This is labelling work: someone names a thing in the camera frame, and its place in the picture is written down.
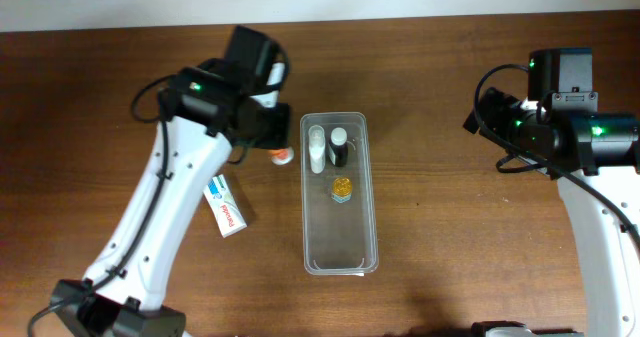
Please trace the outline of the white pump bottle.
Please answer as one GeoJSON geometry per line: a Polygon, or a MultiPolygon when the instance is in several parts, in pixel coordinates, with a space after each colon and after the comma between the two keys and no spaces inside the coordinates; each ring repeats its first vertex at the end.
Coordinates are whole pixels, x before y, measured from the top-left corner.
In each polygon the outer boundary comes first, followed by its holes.
{"type": "Polygon", "coordinates": [[[320,174],[325,168],[325,131],[320,125],[311,126],[308,137],[311,170],[315,174],[320,174]]]}

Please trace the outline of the orange tablet tube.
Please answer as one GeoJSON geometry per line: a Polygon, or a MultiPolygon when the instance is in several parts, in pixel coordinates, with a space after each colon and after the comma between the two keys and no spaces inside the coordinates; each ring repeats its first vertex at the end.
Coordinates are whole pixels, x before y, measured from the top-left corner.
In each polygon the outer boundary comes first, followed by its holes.
{"type": "Polygon", "coordinates": [[[292,147],[284,149],[270,150],[271,161],[278,166],[286,165],[294,159],[294,150],[292,147]]]}

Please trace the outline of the dark bottle white cap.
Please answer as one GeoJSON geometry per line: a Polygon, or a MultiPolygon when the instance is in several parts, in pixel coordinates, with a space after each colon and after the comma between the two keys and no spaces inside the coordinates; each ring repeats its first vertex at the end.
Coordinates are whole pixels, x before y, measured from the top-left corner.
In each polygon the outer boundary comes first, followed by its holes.
{"type": "Polygon", "coordinates": [[[336,167],[344,167],[348,159],[347,132],[342,127],[336,127],[330,135],[329,159],[336,167]]]}

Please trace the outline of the white Panadol box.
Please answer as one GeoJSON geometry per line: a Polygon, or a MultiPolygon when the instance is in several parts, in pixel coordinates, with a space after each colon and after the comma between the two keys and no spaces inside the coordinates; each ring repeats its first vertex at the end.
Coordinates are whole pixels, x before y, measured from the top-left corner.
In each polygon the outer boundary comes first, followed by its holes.
{"type": "Polygon", "coordinates": [[[216,219],[223,238],[229,237],[247,227],[230,185],[225,177],[219,174],[212,177],[203,190],[204,197],[216,219]]]}

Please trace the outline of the gold lid small jar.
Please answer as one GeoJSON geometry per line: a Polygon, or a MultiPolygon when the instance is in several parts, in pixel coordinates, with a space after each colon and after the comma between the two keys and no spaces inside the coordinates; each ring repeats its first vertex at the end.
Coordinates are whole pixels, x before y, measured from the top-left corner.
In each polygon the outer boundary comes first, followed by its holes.
{"type": "Polygon", "coordinates": [[[337,177],[331,187],[332,199],[338,203],[345,203],[351,199],[353,184],[348,177],[337,177]]]}

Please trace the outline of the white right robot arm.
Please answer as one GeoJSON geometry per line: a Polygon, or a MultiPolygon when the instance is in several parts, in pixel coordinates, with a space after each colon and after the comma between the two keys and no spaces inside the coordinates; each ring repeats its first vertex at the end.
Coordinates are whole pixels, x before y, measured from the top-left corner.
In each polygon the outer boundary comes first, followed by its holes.
{"type": "Polygon", "coordinates": [[[530,53],[520,100],[478,82],[463,124],[502,148],[503,174],[556,182],[570,219],[588,336],[639,333],[639,121],[601,113],[587,47],[530,53]]]}

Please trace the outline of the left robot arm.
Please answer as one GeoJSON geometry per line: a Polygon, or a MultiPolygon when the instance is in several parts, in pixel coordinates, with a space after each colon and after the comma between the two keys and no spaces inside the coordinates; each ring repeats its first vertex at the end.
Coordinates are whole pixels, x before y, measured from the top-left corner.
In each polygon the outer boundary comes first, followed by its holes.
{"type": "Polygon", "coordinates": [[[290,72],[285,49],[268,35],[236,26],[221,58],[162,77],[141,89],[156,92],[157,114],[136,121],[157,133],[145,170],[116,230],[79,280],[60,280],[48,313],[74,336],[183,336],[184,313],[165,306],[167,285],[203,189],[233,159],[234,148],[287,147],[291,108],[266,107],[290,72]]]}

